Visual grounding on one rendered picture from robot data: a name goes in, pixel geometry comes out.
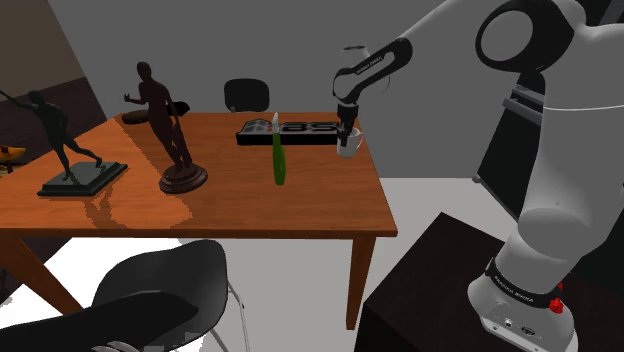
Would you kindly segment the white mug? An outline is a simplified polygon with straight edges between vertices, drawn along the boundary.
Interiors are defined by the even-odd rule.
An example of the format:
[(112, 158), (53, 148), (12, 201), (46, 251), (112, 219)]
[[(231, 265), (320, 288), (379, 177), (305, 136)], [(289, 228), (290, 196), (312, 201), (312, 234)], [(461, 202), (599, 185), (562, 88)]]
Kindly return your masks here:
[(341, 138), (337, 139), (336, 152), (341, 157), (352, 158), (357, 154), (360, 146), (362, 145), (362, 141), (362, 132), (357, 127), (354, 127), (345, 140), (342, 140)]

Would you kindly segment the black box with pale print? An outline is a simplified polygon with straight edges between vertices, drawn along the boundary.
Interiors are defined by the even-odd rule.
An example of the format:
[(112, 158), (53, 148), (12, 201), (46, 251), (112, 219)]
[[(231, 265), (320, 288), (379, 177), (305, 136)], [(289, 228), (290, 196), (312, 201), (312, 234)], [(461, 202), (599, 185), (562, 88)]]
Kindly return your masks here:
[[(280, 124), (282, 145), (335, 145), (338, 122), (285, 122)], [(239, 146), (273, 144), (272, 123), (265, 119), (247, 121), (236, 133)]]

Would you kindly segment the green tool with white tip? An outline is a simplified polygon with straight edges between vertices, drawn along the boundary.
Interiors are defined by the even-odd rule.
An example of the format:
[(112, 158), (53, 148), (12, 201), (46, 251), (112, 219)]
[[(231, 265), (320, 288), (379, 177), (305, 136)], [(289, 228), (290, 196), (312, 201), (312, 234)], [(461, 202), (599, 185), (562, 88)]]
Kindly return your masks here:
[(274, 169), (274, 181), (276, 185), (283, 185), (286, 176), (285, 154), (281, 144), (279, 114), (274, 113), (272, 119), (272, 160)]

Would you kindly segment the black chair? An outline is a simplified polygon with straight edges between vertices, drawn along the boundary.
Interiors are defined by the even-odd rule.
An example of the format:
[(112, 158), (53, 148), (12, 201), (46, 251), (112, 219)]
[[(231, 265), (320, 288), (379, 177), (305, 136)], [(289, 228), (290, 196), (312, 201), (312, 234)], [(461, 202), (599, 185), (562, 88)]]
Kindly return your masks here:
[(230, 112), (264, 112), (270, 106), (269, 86), (259, 79), (231, 79), (224, 84), (224, 101)]
[(85, 309), (1, 328), (0, 352), (181, 352), (239, 297), (223, 247), (197, 240), (119, 262)]

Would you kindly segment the wooden table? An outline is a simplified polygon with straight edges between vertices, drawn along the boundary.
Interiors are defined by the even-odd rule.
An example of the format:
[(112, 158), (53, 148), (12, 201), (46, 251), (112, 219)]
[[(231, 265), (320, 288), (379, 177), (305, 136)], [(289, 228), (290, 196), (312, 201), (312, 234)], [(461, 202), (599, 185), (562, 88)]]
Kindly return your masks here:
[(0, 179), (0, 267), (63, 314), (79, 303), (26, 246), (28, 237), (348, 239), (352, 243), (346, 326), (356, 325), (375, 242), (397, 228), (367, 149), (351, 159), (332, 146), (290, 146), (283, 185), (268, 146), (244, 147), (246, 113), (189, 113), (182, 119), (200, 188), (167, 195), (168, 159), (147, 125), (113, 118), (79, 142), (125, 165), (102, 195), (44, 198), (57, 158), (46, 154)]

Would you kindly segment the dark cabinet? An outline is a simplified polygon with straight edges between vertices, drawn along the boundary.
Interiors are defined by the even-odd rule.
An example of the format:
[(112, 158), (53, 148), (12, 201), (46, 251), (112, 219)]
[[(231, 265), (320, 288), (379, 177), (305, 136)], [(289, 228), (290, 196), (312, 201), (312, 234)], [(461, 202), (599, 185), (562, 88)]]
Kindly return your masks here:
[(538, 150), (544, 93), (542, 74), (519, 77), (473, 177), (513, 218), (520, 216)]

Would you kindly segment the brown figure on round base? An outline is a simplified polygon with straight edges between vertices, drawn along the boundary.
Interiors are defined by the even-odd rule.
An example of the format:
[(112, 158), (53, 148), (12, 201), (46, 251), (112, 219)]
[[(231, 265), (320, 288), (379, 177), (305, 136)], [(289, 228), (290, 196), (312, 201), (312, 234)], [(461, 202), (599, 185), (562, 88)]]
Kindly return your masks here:
[(207, 171), (192, 160), (182, 132), (180, 114), (168, 88), (153, 78), (151, 66), (147, 62), (138, 62), (136, 69), (141, 79), (138, 85), (139, 98), (134, 99), (125, 94), (124, 101), (148, 105), (148, 123), (174, 163), (163, 173), (159, 188), (167, 194), (191, 192), (207, 181)]

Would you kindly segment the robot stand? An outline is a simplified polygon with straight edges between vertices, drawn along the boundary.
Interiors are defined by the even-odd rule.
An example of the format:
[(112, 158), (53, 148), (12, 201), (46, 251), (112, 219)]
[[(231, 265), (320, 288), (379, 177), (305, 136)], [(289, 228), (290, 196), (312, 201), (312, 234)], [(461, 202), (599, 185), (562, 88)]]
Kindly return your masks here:
[[(354, 352), (522, 352), (481, 325), (467, 286), (501, 240), (441, 213), (366, 299)], [(624, 352), (624, 220), (563, 281), (579, 352)]]

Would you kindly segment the dark figure on square base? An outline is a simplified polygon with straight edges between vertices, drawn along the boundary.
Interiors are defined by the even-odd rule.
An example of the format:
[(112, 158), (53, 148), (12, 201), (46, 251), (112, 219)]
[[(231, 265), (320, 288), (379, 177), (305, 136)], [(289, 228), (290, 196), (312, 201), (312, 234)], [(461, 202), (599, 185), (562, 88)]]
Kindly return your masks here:
[[(40, 120), (52, 150), (57, 154), (63, 172), (42, 185), (37, 192), (41, 197), (87, 197), (95, 196), (101, 189), (124, 172), (127, 164), (104, 162), (91, 150), (82, 148), (67, 131), (69, 117), (57, 105), (47, 102), (41, 91), (27, 93), (30, 103), (22, 103), (0, 90), (8, 101), (29, 110)], [(72, 151), (90, 157), (93, 162), (78, 162), (70, 165), (65, 152), (68, 147)]]

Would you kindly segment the yellow curved object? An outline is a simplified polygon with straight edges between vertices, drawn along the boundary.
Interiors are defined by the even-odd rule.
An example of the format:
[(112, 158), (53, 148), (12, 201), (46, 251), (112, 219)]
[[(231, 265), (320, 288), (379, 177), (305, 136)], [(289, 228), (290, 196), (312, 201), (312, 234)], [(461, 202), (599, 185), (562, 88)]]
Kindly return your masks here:
[(8, 174), (13, 172), (12, 161), (21, 157), (25, 152), (26, 149), (22, 147), (11, 147), (0, 144), (0, 162), (5, 165)]

